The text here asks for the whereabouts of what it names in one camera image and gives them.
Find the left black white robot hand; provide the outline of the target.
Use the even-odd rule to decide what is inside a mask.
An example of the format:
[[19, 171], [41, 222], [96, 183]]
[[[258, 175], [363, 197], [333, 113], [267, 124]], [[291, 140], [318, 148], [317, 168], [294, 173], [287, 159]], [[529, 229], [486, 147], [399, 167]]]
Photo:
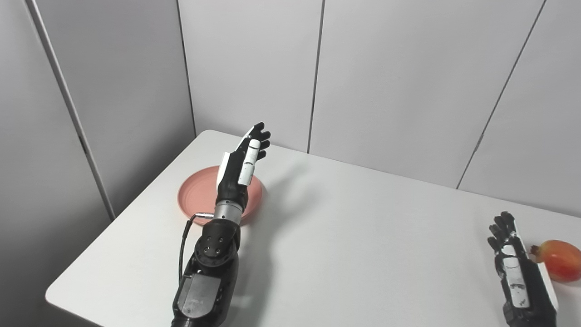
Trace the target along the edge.
[[248, 203], [248, 187], [255, 172], [256, 163], [265, 158], [270, 146], [271, 133], [265, 130], [264, 122], [252, 126], [242, 137], [236, 149], [224, 153], [217, 176], [217, 198], [219, 203], [234, 203], [244, 211]]

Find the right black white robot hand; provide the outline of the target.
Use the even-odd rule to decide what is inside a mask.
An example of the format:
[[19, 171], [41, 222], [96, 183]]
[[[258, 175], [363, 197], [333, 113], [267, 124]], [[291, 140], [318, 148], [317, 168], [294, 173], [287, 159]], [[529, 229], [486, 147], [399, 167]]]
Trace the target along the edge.
[[504, 211], [494, 217], [487, 238], [506, 302], [509, 327], [556, 327], [558, 300], [544, 263], [529, 258], [515, 218]]

